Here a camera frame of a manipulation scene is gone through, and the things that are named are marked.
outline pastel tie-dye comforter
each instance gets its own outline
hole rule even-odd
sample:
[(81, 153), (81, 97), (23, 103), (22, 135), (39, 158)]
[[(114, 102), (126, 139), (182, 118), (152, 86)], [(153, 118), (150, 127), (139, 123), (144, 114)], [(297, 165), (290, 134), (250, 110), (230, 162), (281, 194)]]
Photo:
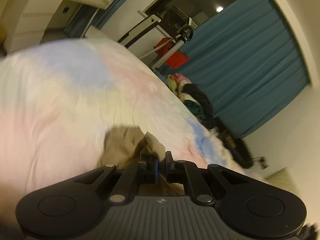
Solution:
[(174, 159), (241, 172), (221, 142), (111, 40), (65, 40), (0, 61), (0, 220), (23, 195), (94, 169), (106, 131), (139, 126)]

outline ceiling light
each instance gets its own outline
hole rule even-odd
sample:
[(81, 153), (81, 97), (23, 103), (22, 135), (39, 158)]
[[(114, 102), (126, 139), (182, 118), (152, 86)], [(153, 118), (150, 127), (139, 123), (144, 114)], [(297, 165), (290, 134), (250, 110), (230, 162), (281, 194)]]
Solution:
[(217, 8), (217, 12), (218, 12), (218, 13), (221, 12), (222, 10), (223, 10), (222, 7), (218, 7), (218, 8)]

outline pink clothing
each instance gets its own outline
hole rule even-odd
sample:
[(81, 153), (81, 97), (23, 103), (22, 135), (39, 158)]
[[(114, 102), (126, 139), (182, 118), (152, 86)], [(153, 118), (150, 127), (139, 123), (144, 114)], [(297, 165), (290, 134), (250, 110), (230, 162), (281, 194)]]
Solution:
[(174, 75), (172, 75), (171, 79), (174, 80), (177, 84), (179, 84), (183, 80), (191, 83), (191, 81), (188, 78), (179, 73), (175, 73)]

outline teal curtain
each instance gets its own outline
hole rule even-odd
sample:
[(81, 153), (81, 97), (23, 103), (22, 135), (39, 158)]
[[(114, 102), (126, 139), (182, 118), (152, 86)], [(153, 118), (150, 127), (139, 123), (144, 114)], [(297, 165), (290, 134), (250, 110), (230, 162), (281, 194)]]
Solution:
[[(100, 30), (125, 1), (126, 0), (114, 0), (106, 10), (99, 10), (92, 21), (92, 25)], [(83, 5), (73, 20), (65, 28), (64, 32), (67, 33), (69, 37), (79, 38), (95, 10), (95, 7)]]
[(215, 115), (243, 138), (275, 116), (308, 84), (292, 32), (273, 0), (237, 0), (195, 30), (179, 69), (206, 93)]

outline logo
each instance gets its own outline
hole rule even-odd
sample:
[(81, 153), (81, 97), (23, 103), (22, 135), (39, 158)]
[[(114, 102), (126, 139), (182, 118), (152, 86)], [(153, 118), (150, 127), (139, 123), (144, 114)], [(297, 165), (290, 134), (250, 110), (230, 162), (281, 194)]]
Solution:
[(157, 202), (159, 203), (159, 204), (163, 204), (164, 202), (167, 202), (164, 198), (159, 198), (158, 200), (157, 200)]

